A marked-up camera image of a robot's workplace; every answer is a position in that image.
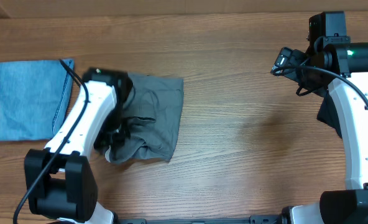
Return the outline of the grey shorts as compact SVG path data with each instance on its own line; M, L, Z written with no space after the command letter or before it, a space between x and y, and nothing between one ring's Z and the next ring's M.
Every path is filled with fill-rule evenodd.
M122 164L129 159L169 161L178 141L183 109L182 78L162 78L129 73L133 87L124 103L122 116L129 138L120 146L110 146L108 162Z

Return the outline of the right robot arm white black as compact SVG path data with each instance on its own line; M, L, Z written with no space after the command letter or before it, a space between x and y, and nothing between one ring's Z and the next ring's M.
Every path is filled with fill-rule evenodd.
M271 69L298 83L297 95L323 97L318 119L343 140L344 190L282 210L278 223L368 223L368 42L328 44L306 54L284 47Z

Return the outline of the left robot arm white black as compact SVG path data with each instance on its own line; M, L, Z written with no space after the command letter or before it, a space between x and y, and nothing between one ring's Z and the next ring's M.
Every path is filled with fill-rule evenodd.
M17 206L54 223L117 223L98 202L90 166L93 148L124 139L122 106L132 88L127 72L90 68L79 78L80 93L57 134L43 150L24 159L27 192Z

